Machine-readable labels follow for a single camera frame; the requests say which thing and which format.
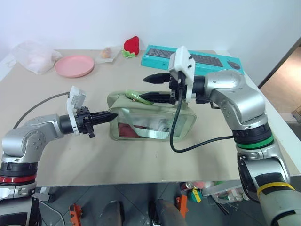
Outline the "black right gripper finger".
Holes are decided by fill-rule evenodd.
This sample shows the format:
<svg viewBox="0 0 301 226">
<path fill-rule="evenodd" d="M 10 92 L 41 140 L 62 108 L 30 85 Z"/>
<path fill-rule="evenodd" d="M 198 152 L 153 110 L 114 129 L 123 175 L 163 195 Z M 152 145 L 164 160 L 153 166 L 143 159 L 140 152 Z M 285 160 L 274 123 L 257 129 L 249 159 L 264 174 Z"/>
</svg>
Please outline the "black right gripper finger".
<svg viewBox="0 0 301 226">
<path fill-rule="evenodd" d="M 157 73 L 143 78 L 143 82 L 151 84 L 163 84 L 170 81 L 170 73 Z"/>
<path fill-rule="evenodd" d="M 139 96 L 140 98 L 153 103 L 169 103 L 170 94 L 160 92 L 147 92 Z"/>
</svg>

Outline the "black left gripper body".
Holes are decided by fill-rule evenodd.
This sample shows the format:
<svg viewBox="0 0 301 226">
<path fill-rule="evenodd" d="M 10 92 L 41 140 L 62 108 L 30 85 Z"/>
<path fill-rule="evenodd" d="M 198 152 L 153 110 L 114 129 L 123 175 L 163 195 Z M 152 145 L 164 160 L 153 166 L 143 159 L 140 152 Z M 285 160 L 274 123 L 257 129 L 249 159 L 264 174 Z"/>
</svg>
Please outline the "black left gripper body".
<svg viewBox="0 0 301 226">
<path fill-rule="evenodd" d="M 92 116 L 89 109 L 85 106 L 76 110 L 75 121 L 79 133 L 88 134 L 89 138 L 94 138 L 94 128 L 92 125 Z"/>
</svg>

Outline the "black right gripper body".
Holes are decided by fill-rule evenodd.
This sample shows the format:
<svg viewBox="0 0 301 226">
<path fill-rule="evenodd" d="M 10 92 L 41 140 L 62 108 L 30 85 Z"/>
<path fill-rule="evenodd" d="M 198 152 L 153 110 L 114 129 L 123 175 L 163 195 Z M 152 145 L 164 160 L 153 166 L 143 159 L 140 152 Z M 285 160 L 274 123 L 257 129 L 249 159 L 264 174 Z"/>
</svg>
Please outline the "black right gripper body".
<svg viewBox="0 0 301 226">
<path fill-rule="evenodd" d="M 169 103 L 171 105 L 175 105 L 180 98 L 182 98 L 182 100 L 186 99 L 186 76 L 182 71 L 176 72 L 175 75 L 177 78 L 170 75 L 169 81 L 169 88 L 171 89 Z"/>
</svg>

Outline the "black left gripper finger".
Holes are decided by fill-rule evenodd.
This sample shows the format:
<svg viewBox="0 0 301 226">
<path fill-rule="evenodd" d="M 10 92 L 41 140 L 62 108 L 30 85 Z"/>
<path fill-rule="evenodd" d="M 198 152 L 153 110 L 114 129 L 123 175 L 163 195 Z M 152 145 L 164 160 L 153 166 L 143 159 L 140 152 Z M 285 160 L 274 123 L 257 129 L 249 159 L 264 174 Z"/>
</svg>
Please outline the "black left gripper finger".
<svg viewBox="0 0 301 226">
<path fill-rule="evenodd" d="M 104 118 L 96 117 L 91 119 L 91 123 L 107 123 L 112 121 L 114 118 L 115 117 L 104 117 Z"/>
<path fill-rule="evenodd" d="M 91 118 L 116 118 L 116 117 L 117 117 L 116 113 L 111 113 L 108 111 L 91 113 Z"/>
</svg>

